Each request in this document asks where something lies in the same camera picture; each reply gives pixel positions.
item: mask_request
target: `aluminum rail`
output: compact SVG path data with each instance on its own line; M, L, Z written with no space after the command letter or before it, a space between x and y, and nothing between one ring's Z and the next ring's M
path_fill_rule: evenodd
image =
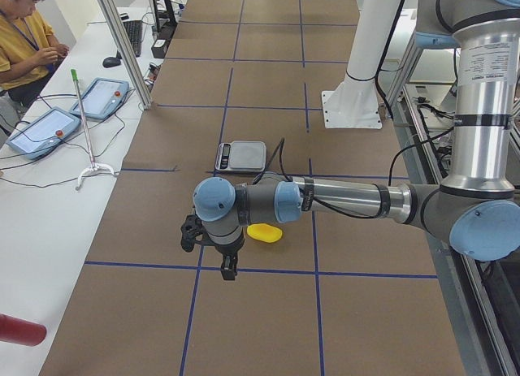
M141 99L141 104L145 110L148 110L152 106L152 97L141 75L141 69L137 64L136 56L130 45L126 31L124 30L123 22L119 17L119 12L115 7L114 0L97 0L97 2L106 18L115 44L123 57L124 66L127 68L130 80L136 89L137 95Z

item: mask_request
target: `floor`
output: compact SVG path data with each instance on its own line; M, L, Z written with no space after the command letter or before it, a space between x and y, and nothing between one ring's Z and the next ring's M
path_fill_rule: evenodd
M391 121L323 125L358 19L355 0L189 0L41 375L465 374L416 228L305 214L246 239L235 282L180 247L220 142L284 136L291 175L385 183Z

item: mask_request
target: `white tripod stand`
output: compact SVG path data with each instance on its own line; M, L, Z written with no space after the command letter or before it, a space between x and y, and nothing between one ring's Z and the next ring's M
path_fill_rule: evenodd
M76 96L78 97L78 106L80 107L81 113L81 125L83 126L84 137L87 140L87 150L89 151L90 158L90 166L85 168L81 174L78 176L78 184L76 185L76 191L79 191L81 188L81 183L83 182L83 178L89 175L94 175L97 173L107 172L116 177L114 168L110 165L106 165L104 163L97 163L96 158L94 157L94 153L92 150L92 142L90 141L90 133L89 126L87 125L87 118L85 116L85 109L83 108L83 102L81 101L81 93L80 86L78 84L78 77L75 69L71 69L72 73L72 81L74 82L74 88L76 89Z

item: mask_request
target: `white table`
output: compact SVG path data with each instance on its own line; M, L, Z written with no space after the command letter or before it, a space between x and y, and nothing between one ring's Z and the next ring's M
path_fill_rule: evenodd
M141 19L145 13L144 8L121 8L119 11L127 12L130 19ZM151 22L151 17L146 16L145 21ZM150 62L160 64L162 60L152 57L151 27L145 25L143 30L146 30L145 40L137 60L144 75ZM124 65L102 67L102 60L115 53L107 24L89 24L41 95L75 93L72 68L77 70L82 90L96 77L131 83ZM51 106L68 110L75 100L49 98L47 101ZM34 120L47 110L44 102L37 101L25 119ZM109 164L117 171L120 169L141 112L139 98L133 94L118 111L126 127L97 159L99 162ZM94 153L100 153L121 126L121 121L112 116L90 130ZM72 143L86 147L85 136L81 134ZM13 154L15 152L6 145L0 149L0 158ZM2 159L0 168L26 162L23 158ZM39 162L4 171L3 177L24 184L44 185L75 178L89 165L89 155L84 150L60 145ZM111 175L84 179L82 189L76 192L75 182L39 189L0 180L0 313L41 323L48 330L43 343L34 348L0 342L0 374L34 376L39 373L115 181Z

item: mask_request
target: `red object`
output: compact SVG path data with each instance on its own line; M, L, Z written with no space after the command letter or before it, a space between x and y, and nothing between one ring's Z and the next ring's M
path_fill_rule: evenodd
M47 329L43 325L0 313L0 341L36 346L45 339L46 335Z

